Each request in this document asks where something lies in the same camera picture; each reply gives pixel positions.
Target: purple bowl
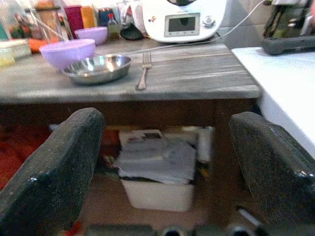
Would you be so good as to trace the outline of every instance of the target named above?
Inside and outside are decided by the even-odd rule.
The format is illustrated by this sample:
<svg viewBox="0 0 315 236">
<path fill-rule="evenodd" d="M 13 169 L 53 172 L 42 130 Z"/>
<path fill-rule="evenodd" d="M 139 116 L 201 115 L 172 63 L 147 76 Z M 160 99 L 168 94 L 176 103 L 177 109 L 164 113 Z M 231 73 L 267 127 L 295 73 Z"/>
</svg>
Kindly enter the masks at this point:
<svg viewBox="0 0 315 236">
<path fill-rule="evenodd" d="M 47 44 L 40 47 L 39 51 L 52 66 L 63 70 L 76 61 L 93 57 L 95 41 L 93 39 L 75 39 Z"/>
<path fill-rule="evenodd" d="M 75 32 L 77 38 L 94 39 L 96 45 L 103 44 L 107 38 L 107 27 L 94 27 L 88 29 L 77 29 Z"/>
</svg>

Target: digital display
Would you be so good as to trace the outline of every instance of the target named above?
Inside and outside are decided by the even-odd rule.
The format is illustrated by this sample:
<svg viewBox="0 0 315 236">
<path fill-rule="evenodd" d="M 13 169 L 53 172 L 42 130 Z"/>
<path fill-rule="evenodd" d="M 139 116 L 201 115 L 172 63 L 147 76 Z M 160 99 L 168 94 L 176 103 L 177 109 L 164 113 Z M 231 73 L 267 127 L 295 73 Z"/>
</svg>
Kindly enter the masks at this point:
<svg viewBox="0 0 315 236">
<path fill-rule="evenodd" d="M 169 19 L 168 31 L 190 31 L 195 30 L 196 17 L 184 17 Z"/>
</svg>

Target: power cord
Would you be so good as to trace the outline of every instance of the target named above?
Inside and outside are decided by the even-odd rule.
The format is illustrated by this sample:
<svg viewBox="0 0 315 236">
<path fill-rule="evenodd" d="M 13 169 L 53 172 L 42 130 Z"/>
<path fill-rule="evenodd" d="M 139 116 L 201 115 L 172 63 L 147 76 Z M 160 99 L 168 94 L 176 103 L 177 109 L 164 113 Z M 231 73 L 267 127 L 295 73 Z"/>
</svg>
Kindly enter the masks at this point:
<svg viewBox="0 0 315 236">
<path fill-rule="evenodd" d="M 183 43 L 183 44 L 172 44 L 172 45 L 167 45 L 167 46 L 160 46 L 160 47 L 155 47 L 155 48 L 150 48 L 150 49 L 144 49 L 144 50 L 137 50 L 137 51 L 133 51 L 133 52 L 121 52 L 120 54 L 121 55 L 128 55 L 128 54 L 136 54 L 136 53 L 142 53 L 142 52 L 145 52 L 145 51 L 156 51 L 156 50 L 159 50 L 159 49 L 165 49 L 165 48 L 172 48 L 172 47 L 180 47 L 180 46 L 187 46 L 187 45 L 199 45 L 199 44 L 206 44 L 206 43 L 211 43 L 211 42 L 214 42 L 214 41 L 217 41 L 219 39 L 222 39 L 223 37 L 229 35 L 230 33 L 232 33 L 236 28 L 238 28 L 245 20 L 248 19 L 248 17 L 250 17 L 253 12 L 262 4 L 266 4 L 268 5 L 269 3 L 271 3 L 272 1 L 271 0 L 262 0 L 260 1 L 251 11 L 250 13 L 243 19 L 240 21 L 240 23 L 238 23 L 236 26 L 234 26 L 229 32 L 225 33 L 224 35 L 222 36 L 219 36 L 217 38 L 213 38 L 213 39 L 210 39 L 210 40 L 207 40 L 207 41 L 202 41 L 202 42 L 195 42 L 195 43 Z"/>
</svg>

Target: gray wooden countertop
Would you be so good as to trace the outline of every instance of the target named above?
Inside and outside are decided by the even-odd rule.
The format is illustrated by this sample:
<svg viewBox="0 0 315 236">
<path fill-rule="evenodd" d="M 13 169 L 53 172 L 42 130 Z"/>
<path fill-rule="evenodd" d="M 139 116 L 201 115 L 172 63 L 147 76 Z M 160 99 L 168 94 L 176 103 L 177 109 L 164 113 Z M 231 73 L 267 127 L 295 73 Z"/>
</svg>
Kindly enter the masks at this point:
<svg viewBox="0 0 315 236">
<path fill-rule="evenodd" d="M 99 55 L 160 46 L 152 40 L 109 42 Z M 97 86 L 73 84 L 41 55 L 0 68 L 0 104 L 117 102 L 257 98 L 261 89 L 230 50 L 221 43 L 186 45 L 152 51 L 147 89 L 136 91 L 141 53 L 129 53 L 127 76 Z"/>
</svg>

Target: metal bowl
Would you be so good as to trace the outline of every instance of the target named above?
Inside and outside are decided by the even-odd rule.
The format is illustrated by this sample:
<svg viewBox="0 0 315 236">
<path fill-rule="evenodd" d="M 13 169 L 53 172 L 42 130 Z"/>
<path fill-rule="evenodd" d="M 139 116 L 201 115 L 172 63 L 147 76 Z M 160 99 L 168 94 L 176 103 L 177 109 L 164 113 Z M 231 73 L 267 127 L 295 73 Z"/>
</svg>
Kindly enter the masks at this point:
<svg viewBox="0 0 315 236">
<path fill-rule="evenodd" d="M 105 55 L 86 58 L 63 70 L 73 82 L 95 85 L 116 80 L 128 73 L 131 58 L 121 55 Z"/>
</svg>

